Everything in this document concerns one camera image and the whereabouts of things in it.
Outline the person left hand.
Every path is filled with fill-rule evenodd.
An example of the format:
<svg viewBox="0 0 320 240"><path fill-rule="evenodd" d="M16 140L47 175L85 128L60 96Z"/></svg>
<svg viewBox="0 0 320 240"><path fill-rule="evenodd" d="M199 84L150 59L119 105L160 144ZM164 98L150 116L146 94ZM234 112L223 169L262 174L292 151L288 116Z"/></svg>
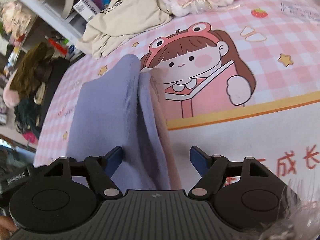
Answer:
<svg viewBox="0 0 320 240"><path fill-rule="evenodd" d="M0 217L0 240L8 239L13 233L18 230L11 217Z"/></svg>

